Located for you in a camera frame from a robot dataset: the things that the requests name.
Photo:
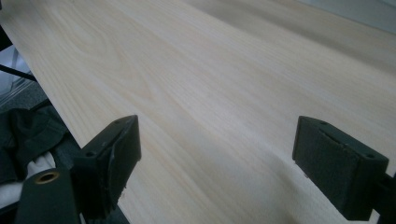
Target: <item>wood grain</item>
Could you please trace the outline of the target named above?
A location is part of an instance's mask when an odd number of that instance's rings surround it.
[[[132,223],[347,223],[291,159],[300,115],[396,172],[395,35],[291,0],[2,2],[82,147],[139,116],[143,159],[120,200]]]

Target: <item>metal bar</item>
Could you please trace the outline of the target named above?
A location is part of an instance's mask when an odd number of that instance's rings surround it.
[[[9,68],[9,67],[6,67],[6,66],[3,66],[2,64],[0,64],[0,71],[9,73],[9,74],[17,76],[17,77],[23,77],[23,78],[37,82],[37,79],[35,79],[34,76],[23,73],[21,71],[18,71],[18,70],[12,69],[12,68]]]

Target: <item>white fabric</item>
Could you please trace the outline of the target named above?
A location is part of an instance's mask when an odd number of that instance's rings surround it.
[[[49,152],[44,153],[27,165],[26,179],[42,171],[55,168],[55,161]],[[17,202],[21,197],[23,182],[0,185],[0,209]]]

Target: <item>black fabric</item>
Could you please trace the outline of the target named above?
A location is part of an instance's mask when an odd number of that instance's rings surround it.
[[[57,146],[66,133],[53,106],[0,114],[0,184],[23,180],[27,164]]]
[[[81,157],[81,148],[72,134],[67,134],[62,142],[51,151],[56,167],[70,170],[74,165],[74,158]]]

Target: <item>clamp jaw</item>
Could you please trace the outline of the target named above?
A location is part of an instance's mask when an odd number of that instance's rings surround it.
[[[15,223],[74,224],[80,213],[107,217],[140,159],[137,116],[110,123],[74,158],[71,170],[50,169],[24,183]]]
[[[396,223],[396,180],[388,158],[319,119],[300,117],[293,159],[347,220]]]

